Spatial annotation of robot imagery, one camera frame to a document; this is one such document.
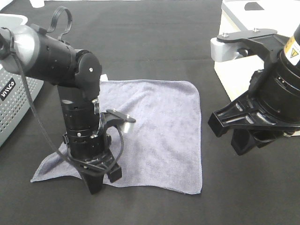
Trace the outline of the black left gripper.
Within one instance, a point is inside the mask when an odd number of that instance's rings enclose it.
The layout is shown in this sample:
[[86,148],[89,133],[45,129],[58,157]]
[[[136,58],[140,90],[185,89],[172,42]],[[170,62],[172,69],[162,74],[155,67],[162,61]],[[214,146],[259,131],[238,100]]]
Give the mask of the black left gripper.
[[122,178],[122,168],[118,165],[119,158],[119,155],[115,158],[111,150],[105,150],[94,158],[85,161],[75,159],[68,152],[62,154],[62,159],[81,173],[81,178],[92,195],[102,189],[103,175],[107,174],[111,183]]

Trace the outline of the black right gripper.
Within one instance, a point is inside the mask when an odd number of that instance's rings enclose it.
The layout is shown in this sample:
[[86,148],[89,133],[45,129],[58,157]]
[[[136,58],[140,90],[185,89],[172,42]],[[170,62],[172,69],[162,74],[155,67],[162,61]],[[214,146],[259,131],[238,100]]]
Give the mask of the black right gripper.
[[293,121],[281,113],[270,113],[245,92],[224,108],[214,111],[208,125],[216,137],[232,129],[231,145],[237,155],[242,156],[254,147],[262,148],[278,138],[298,132],[300,116]]

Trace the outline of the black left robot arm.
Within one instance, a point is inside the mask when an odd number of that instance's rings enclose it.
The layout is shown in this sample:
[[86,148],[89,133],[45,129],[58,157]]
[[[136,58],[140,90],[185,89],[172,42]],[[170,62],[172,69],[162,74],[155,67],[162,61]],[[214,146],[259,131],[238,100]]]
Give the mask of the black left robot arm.
[[35,78],[58,87],[66,127],[63,136],[67,155],[63,159],[79,172],[90,193],[102,189],[103,178],[122,177],[117,158],[110,151],[107,129],[128,120],[115,110],[100,112],[98,95],[102,67],[88,50],[48,36],[37,25],[0,29],[0,61],[4,69],[25,78]]

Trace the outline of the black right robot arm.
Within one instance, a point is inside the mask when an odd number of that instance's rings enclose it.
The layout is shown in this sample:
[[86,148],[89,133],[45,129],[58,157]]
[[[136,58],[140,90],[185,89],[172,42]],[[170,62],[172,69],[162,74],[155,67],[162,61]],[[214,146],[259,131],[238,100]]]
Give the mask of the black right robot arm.
[[273,29],[225,33],[210,41],[211,57],[225,62],[256,55],[248,90],[214,111],[208,124],[217,137],[233,130],[231,145],[238,155],[262,148],[300,129],[300,31],[286,37]]

